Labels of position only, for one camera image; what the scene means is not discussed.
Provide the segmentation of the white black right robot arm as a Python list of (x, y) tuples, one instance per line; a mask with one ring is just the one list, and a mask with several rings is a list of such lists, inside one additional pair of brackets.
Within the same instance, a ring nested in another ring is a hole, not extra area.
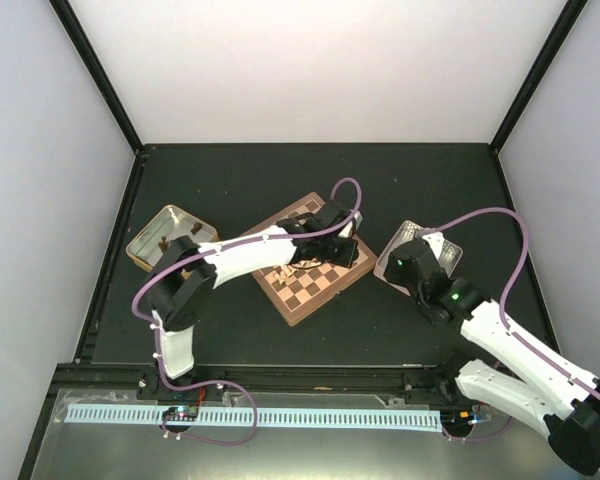
[(594, 474), (600, 469), (600, 378), (552, 350), (470, 281), (450, 276), (446, 244), (440, 233), (397, 233), (376, 273), (410, 295), (431, 324), (458, 332), (509, 371), (470, 359), (437, 374), (437, 396), (493, 406), (535, 430), (570, 468)]

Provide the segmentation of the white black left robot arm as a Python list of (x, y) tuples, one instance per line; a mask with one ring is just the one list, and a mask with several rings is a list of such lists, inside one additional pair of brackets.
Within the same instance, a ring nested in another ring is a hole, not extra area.
[(350, 267), (362, 215), (330, 200), (315, 213), (283, 218), (253, 234), (221, 242), (173, 242), (132, 301), (155, 331), (159, 386), (173, 399), (194, 388), (193, 333), (212, 292), (258, 270), (315, 260)]

